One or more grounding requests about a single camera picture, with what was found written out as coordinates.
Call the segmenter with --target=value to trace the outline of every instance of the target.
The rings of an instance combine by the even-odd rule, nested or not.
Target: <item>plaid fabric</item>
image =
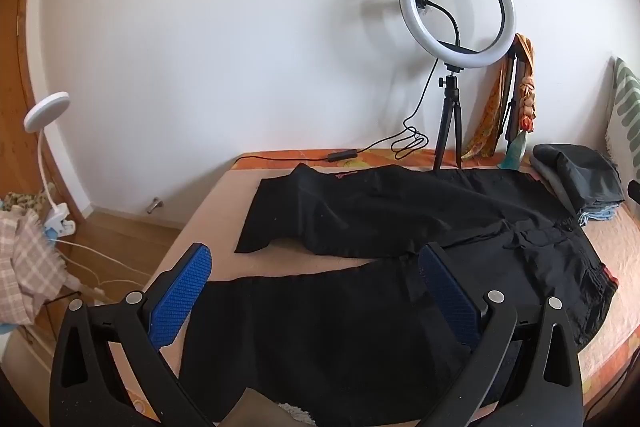
[[[65,282],[65,263],[33,210],[0,212],[0,323],[33,324]]]

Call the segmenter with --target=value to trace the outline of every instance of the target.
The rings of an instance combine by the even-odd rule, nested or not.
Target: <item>green and white cushion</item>
[[[640,180],[640,80],[621,58],[614,67],[611,115],[607,127],[607,149],[618,167],[625,188]],[[640,206],[626,195],[629,207],[640,217]]]

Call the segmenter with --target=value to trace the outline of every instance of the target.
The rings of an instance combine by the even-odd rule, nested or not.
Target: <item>tripod leg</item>
[[[442,117],[440,118],[440,130],[438,131],[438,143],[436,144],[436,157],[433,161],[433,170],[438,171],[442,166],[442,158],[444,150],[447,146],[447,137],[449,137],[449,127],[451,127],[451,113],[453,106],[451,100],[445,97],[442,104]]]
[[[453,103],[453,126],[456,129],[456,163],[462,169],[462,110],[460,102]]]

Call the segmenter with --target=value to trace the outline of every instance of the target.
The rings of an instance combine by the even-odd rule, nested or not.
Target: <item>tripod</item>
[[[436,157],[433,162],[434,171],[440,170],[440,167],[442,167],[442,158],[447,146],[452,115],[456,133],[456,163],[458,164],[458,169],[462,169],[462,116],[460,90],[458,89],[456,73],[460,73],[463,68],[457,68],[449,64],[446,64],[446,67],[451,73],[438,81],[440,87],[444,87],[444,103],[442,105],[442,117],[440,118],[440,130],[438,131],[438,143],[436,144]]]

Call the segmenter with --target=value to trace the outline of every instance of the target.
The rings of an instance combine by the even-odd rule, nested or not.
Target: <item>ring light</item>
[[[444,63],[459,68],[484,68],[500,60],[513,44],[516,35],[516,15],[513,8],[513,0],[498,0],[502,12],[502,24],[500,32],[489,47],[478,53],[463,53],[454,51],[440,44],[425,28],[415,0],[400,0],[402,18],[411,35],[426,51]]]

